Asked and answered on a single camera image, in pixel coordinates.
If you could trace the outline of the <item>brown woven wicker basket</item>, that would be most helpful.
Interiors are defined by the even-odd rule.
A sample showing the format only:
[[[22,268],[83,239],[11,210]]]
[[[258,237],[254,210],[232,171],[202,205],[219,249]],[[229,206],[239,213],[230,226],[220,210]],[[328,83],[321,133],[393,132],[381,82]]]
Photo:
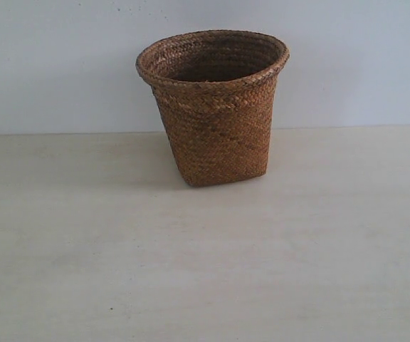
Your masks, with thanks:
[[[152,89],[185,183],[266,173],[278,75],[289,57],[275,36],[223,29],[163,38],[138,55],[137,72]]]

